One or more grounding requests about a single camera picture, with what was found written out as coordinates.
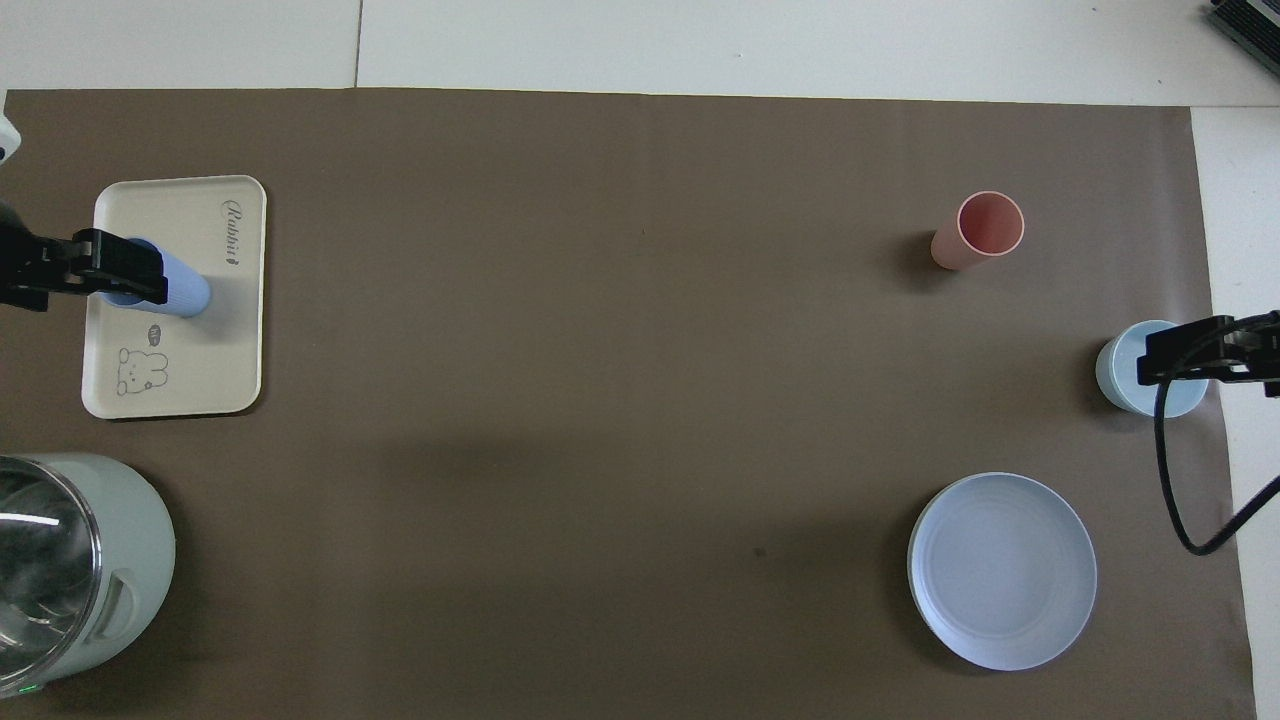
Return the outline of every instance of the robotic arm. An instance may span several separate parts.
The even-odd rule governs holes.
[[[1174,380],[1202,378],[1224,383],[1261,382],[1267,397],[1280,397],[1280,310],[1239,320],[1230,315],[1215,315],[1152,333],[1147,336],[1147,354],[1138,359],[1138,382],[1160,386],[1156,392],[1156,464],[1160,469],[1160,487],[1174,533],[1192,555],[1208,555],[1222,547],[1267,501],[1280,493],[1280,478],[1275,478],[1208,542],[1192,542],[1169,480],[1165,401]]]
[[[50,292],[122,293],[163,305],[169,281],[154,247],[95,228],[70,241],[40,237],[0,201],[0,302],[42,313]]]

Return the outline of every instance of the blue cup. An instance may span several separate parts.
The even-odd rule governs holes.
[[[1147,354],[1147,336],[1176,328],[1169,320],[1144,320],[1130,325],[1111,340],[1098,354],[1093,374],[1098,388],[1116,407],[1153,418],[1158,386],[1138,384],[1138,357]],[[1165,401],[1165,416],[1185,415],[1199,405],[1208,389],[1208,380],[1174,380]]]
[[[209,281],[204,275],[191,269],[191,265],[169,255],[164,247],[152,245],[141,237],[131,237],[129,241],[160,252],[160,258],[164,261],[164,277],[169,279],[169,301],[164,305],[156,305],[147,300],[115,292],[100,293],[102,300],[116,307],[146,310],[147,313],[161,313],[179,318],[198,315],[209,306]]]

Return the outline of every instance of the light blue plate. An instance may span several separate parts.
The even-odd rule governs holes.
[[[1061,655],[1098,589],[1084,523],[1056,492],[1012,473],[969,475],[934,496],[911,532],[908,574],[938,639],[992,670]]]

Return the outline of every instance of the glass kettle lid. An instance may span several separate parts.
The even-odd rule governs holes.
[[[69,480],[0,456],[0,691],[76,639],[97,592],[99,552],[93,518]]]

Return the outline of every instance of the beige tray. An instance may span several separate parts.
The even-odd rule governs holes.
[[[93,225],[142,237],[209,281],[209,307],[177,318],[88,300],[81,398],[99,418],[237,413],[262,387],[266,192],[248,176],[119,182]]]

